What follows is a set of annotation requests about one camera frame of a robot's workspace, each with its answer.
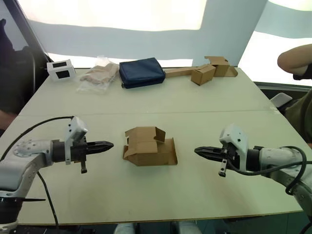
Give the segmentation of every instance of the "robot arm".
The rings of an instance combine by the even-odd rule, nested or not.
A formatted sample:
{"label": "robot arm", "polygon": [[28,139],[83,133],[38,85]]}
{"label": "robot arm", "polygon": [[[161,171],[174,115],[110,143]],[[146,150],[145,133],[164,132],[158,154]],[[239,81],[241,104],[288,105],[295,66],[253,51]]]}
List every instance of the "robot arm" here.
{"label": "robot arm", "polygon": [[86,173],[86,155],[104,152],[114,145],[107,141],[87,142],[85,124],[77,117],[69,124],[64,142],[59,140],[28,140],[17,143],[11,154],[0,161],[0,234],[15,229],[17,217],[31,184],[43,167],[54,162],[81,163]]}
{"label": "robot arm", "polygon": [[[233,170],[231,165],[242,172],[260,172],[276,166],[302,161],[299,150],[282,147],[269,149],[255,146],[248,149],[247,136],[240,128],[231,124],[225,128],[219,138],[222,148],[199,147],[195,149],[198,155],[213,161],[221,162],[219,175],[226,176],[226,170]],[[284,168],[278,171],[262,174],[287,187],[298,175],[301,165]],[[308,217],[312,217],[312,166],[307,165],[298,183],[292,187],[292,195]]]}

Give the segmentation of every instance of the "white box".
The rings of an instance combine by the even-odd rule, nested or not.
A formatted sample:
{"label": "white box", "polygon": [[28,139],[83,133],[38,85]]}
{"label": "white box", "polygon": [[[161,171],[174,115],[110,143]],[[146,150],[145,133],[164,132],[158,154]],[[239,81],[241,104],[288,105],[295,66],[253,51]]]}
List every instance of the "white box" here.
{"label": "white box", "polygon": [[54,81],[68,80],[76,76],[70,59],[58,62],[47,62],[47,69],[50,78]]}

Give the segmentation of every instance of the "navy blue bag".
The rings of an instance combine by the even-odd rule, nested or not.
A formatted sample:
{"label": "navy blue bag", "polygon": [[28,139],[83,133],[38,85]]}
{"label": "navy blue bag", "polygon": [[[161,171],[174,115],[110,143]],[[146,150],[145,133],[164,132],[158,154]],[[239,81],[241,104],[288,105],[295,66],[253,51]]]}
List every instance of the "navy blue bag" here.
{"label": "navy blue bag", "polygon": [[130,89],[162,83],[166,74],[156,58],[147,58],[119,64],[122,86]]}

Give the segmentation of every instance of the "table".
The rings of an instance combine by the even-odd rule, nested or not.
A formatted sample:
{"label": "table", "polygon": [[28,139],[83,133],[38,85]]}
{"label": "table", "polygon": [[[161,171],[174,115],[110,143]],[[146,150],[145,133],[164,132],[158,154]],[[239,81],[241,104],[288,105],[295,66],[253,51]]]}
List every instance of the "table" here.
{"label": "table", "polygon": [[[226,87],[236,86],[233,82],[235,78],[227,79],[228,86],[224,86],[225,78],[214,78],[213,86],[220,92]],[[186,81],[192,85],[187,77],[168,79],[163,85],[171,86],[172,83],[176,83],[178,86],[180,82],[184,84]],[[218,84],[223,84],[225,88],[219,88]],[[65,163],[55,163],[52,167],[41,169],[60,224],[225,218],[301,210],[295,199],[286,195],[285,188],[275,181],[261,176],[243,176],[233,171],[227,171],[226,178],[219,177],[218,162],[206,160],[194,153],[194,148],[199,146],[221,146],[218,142],[221,130],[228,124],[235,123],[248,135],[250,147],[260,145],[276,148],[295,145],[305,151],[308,159],[312,159],[312,150],[287,120],[272,108],[269,100],[260,95],[256,87],[246,85],[253,89],[253,96],[249,93],[249,96],[243,98],[241,93],[246,90],[242,89],[241,93],[237,92],[238,95],[233,98],[217,99],[218,96],[215,96],[214,101],[205,104],[199,103],[209,101],[207,97],[210,97],[210,92],[207,92],[207,96],[200,91],[200,94],[192,93],[188,99],[198,98],[199,101],[196,104],[184,105],[184,109],[181,104],[175,105],[179,99],[168,98],[162,103],[165,103],[166,107],[172,106],[173,109],[158,105],[159,111],[141,100],[146,92],[144,88],[138,89],[138,94],[135,94],[135,89],[131,91],[120,89],[120,95],[124,98],[130,97],[129,99],[135,95],[137,103],[142,103],[149,111],[144,111],[139,106],[133,110],[127,105],[124,105],[125,110],[122,111],[116,102],[110,105],[103,102],[107,112],[101,113],[101,106],[96,108],[85,104],[85,108],[79,108],[69,103],[73,104],[80,100],[82,105],[85,103],[83,100],[96,98],[103,100],[110,95],[115,96],[115,93],[109,93],[107,96],[82,95],[75,93],[74,88],[68,85],[68,93],[72,96],[68,95],[59,109],[53,105],[55,100],[47,102],[53,106],[47,108],[48,105],[44,106],[39,100],[48,100],[52,92],[51,87],[54,85],[47,80],[21,115],[10,125],[0,138],[0,153],[4,152],[19,133],[33,124],[50,117],[77,113],[89,128],[86,135],[88,141],[107,140],[115,145],[107,152],[88,156],[88,173],[83,175],[80,174],[80,164],[66,166]],[[209,85],[208,83],[195,87],[200,90],[207,89],[205,87]],[[65,96],[65,93],[62,93],[64,87],[66,86],[58,86],[57,90],[60,90],[60,95]],[[119,92],[117,88],[113,86],[111,88],[111,91]],[[151,95],[155,95],[152,87],[146,89],[151,90]],[[181,90],[177,93],[183,97]],[[237,104],[239,98],[243,102],[240,105]],[[47,123],[30,132],[26,139],[63,139],[67,124],[67,120]],[[178,164],[137,167],[123,160],[124,132],[136,126],[157,126],[166,131],[166,137],[174,137]],[[35,178],[28,197],[46,197],[38,178]],[[48,202],[24,203],[19,214],[19,222],[36,225],[54,224]]]}
{"label": "table", "polygon": [[213,78],[202,86],[191,82],[189,76],[183,76],[165,79],[159,85],[122,89],[118,79],[102,95],[77,93],[77,83],[55,83],[48,78],[20,115],[275,110],[246,74],[239,68],[237,70],[237,77]]}

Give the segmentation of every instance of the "plastic bag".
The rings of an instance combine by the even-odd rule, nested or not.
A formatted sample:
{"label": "plastic bag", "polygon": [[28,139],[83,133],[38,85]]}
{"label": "plastic bag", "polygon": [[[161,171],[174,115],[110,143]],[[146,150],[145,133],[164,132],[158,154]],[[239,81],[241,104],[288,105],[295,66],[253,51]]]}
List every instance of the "plastic bag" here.
{"label": "plastic bag", "polygon": [[110,83],[118,76],[118,70],[119,65],[110,62],[106,57],[98,57],[95,67],[88,70],[85,74],[77,76],[80,83],[77,91],[105,92]]}

